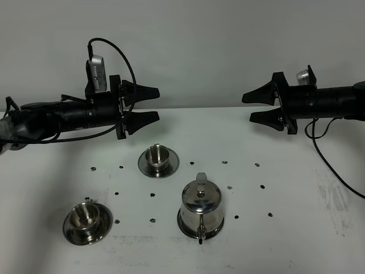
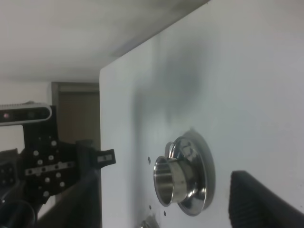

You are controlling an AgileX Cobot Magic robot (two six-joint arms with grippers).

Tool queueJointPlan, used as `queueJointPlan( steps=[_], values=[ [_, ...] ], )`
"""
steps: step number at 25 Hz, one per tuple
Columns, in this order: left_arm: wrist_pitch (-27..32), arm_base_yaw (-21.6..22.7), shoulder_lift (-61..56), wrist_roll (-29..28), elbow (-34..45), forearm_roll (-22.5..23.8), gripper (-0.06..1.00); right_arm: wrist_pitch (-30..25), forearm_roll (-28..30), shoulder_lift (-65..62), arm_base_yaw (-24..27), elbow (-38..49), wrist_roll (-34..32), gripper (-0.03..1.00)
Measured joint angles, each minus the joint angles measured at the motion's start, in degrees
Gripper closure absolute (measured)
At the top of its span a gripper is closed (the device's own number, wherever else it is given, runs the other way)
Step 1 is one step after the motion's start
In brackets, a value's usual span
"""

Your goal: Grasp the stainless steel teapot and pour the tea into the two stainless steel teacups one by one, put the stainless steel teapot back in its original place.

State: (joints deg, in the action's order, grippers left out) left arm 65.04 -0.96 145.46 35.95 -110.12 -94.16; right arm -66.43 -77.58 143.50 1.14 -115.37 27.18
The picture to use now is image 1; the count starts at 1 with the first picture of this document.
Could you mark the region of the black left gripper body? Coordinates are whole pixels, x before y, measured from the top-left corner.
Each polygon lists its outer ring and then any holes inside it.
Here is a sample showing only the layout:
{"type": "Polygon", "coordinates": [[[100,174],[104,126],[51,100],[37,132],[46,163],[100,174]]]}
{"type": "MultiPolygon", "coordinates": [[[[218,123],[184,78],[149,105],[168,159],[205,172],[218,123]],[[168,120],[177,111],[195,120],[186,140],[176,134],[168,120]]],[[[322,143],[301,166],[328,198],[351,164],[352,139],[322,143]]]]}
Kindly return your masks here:
{"type": "Polygon", "coordinates": [[[121,106],[120,88],[121,80],[119,75],[111,75],[111,90],[96,93],[92,79],[88,76],[88,83],[85,89],[87,99],[86,118],[89,128],[102,126],[116,126],[118,140],[126,138],[123,108],[121,106]]]}

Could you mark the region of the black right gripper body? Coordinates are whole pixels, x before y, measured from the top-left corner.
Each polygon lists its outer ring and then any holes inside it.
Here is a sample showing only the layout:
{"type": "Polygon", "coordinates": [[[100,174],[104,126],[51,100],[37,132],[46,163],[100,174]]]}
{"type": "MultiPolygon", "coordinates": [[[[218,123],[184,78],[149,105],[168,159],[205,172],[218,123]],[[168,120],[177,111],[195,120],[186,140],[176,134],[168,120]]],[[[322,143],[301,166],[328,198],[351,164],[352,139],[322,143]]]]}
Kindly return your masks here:
{"type": "Polygon", "coordinates": [[[274,83],[275,96],[279,99],[287,133],[296,134],[298,126],[294,117],[295,110],[310,101],[309,95],[317,89],[317,86],[312,84],[289,86],[283,72],[275,72],[271,81],[274,83]]]}

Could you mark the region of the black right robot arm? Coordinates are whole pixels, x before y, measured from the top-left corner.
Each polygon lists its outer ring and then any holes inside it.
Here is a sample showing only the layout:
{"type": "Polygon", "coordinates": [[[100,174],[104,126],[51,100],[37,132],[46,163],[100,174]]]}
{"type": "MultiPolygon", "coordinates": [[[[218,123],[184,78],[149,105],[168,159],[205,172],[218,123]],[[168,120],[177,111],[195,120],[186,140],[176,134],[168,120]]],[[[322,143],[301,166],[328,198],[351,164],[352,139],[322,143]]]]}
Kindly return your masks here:
{"type": "Polygon", "coordinates": [[[298,131],[298,119],[345,118],[364,121],[364,82],[353,86],[318,88],[317,79],[309,71],[309,84],[291,86],[283,72],[275,72],[264,86],[243,94],[243,103],[274,105],[280,107],[253,112],[250,121],[278,131],[287,128],[289,135],[298,131]]]}

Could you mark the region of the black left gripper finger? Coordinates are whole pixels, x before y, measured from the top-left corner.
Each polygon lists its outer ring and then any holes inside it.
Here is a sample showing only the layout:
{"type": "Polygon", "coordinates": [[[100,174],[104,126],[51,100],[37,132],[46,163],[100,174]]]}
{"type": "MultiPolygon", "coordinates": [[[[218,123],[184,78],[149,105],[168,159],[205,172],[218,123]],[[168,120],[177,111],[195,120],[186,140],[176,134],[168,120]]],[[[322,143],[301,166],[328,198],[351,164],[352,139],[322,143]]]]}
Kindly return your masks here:
{"type": "Polygon", "coordinates": [[[133,135],[141,128],[157,121],[159,121],[157,111],[132,112],[124,124],[128,134],[133,135]]]}
{"type": "Polygon", "coordinates": [[[133,102],[141,102],[144,100],[159,98],[159,89],[154,87],[147,87],[136,85],[136,92],[132,82],[122,80],[121,82],[121,94],[124,98],[125,105],[131,105],[133,102]]]}

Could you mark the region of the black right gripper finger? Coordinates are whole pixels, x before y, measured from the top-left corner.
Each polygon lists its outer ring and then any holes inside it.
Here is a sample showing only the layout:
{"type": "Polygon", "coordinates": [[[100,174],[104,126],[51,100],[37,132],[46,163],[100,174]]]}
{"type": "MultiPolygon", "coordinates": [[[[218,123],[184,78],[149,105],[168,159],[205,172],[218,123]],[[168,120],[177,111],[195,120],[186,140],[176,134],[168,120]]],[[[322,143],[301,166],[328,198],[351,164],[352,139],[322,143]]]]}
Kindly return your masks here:
{"type": "Polygon", "coordinates": [[[283,131],[285,128],[285,121],[281,108],[276,108],[270,111],[253,112],[249,119],[252,123],[261,124],[271,127],[277,131],[283,131]]]}
{"type": "Polygon", "coordinates": [[[275,103],[274,83],[270,81],[264,86],[243,94],[242,103],[260,103],[274,105],[275,103]]]}

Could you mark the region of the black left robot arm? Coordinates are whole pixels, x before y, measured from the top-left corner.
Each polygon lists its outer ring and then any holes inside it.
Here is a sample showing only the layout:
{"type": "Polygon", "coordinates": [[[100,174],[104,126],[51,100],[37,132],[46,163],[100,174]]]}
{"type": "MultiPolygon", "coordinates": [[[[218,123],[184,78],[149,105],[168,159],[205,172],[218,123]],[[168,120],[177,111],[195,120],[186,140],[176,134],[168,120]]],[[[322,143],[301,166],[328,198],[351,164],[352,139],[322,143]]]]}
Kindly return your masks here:
{"type": "Polygon", "coordinates": [[[159,89],[133,84],[110,76],[111,89],[89,94],[86,99],[62,95],[57,102],[31,103],[17,107],[7,97],[6,115],[1,119],[1,153],[20,150],[31,143],[52,143],[64,132],[111,126],[118,139],[159,120],[156,111],[124,111],[133,103],[157,99],[159,89]]]}

